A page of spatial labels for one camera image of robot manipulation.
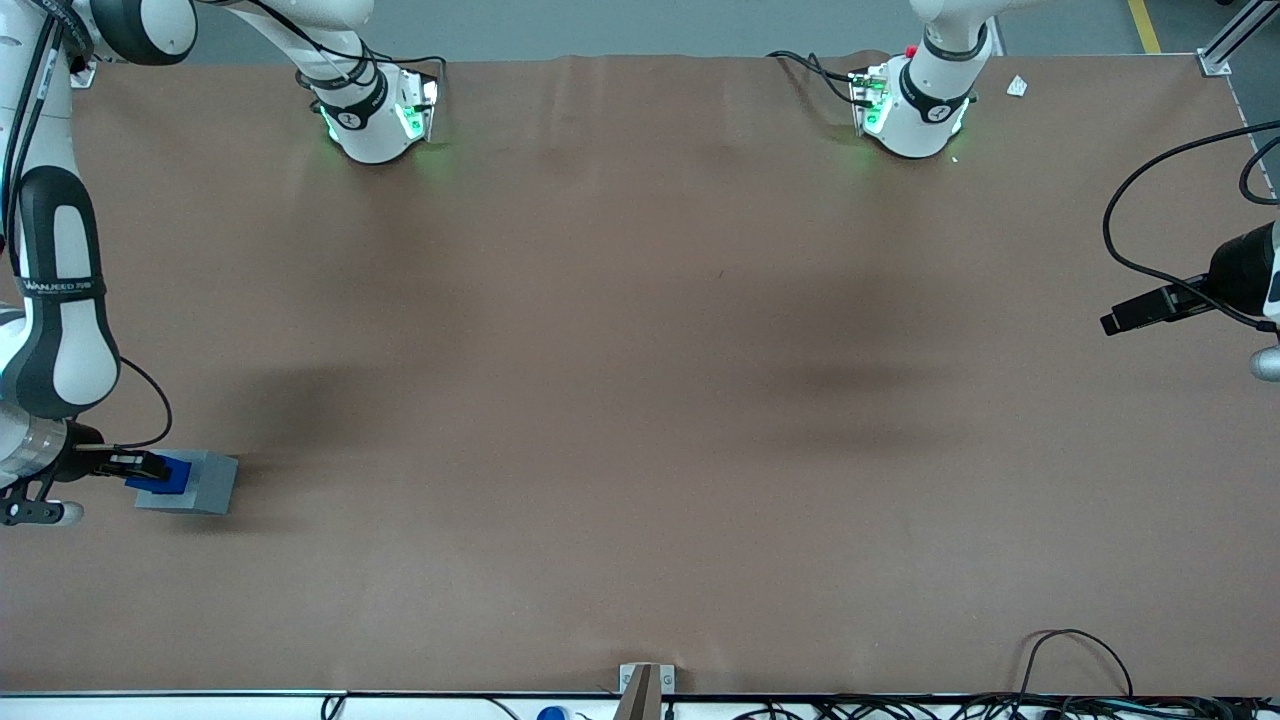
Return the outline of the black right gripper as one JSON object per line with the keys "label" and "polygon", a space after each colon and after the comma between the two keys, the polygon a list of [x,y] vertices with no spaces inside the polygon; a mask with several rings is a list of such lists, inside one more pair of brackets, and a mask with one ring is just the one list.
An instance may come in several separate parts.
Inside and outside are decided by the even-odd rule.
{"label": "black right gripper", "polygon": [[99,473],[124,473],[129,487],[168,487],[172,470],[164,456],[145,450],[109,450],[100,430],[68,420],[65,442],[52,462],[52,480],[76,482]]}

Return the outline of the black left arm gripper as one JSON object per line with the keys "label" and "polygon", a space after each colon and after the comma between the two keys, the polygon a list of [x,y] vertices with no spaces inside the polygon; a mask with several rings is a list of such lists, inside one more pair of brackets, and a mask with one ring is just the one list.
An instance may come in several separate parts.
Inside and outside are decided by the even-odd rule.
{"label": "black left arm gripper", "polygon": [[1220,245],[1207,275],[1176,281],[1112,306],[1100,319],[1105,334],[1216,311],[1213,300],[1247,316],[1263,316],[1275,275],[1274,231],[1275,223],[1270,222]]}

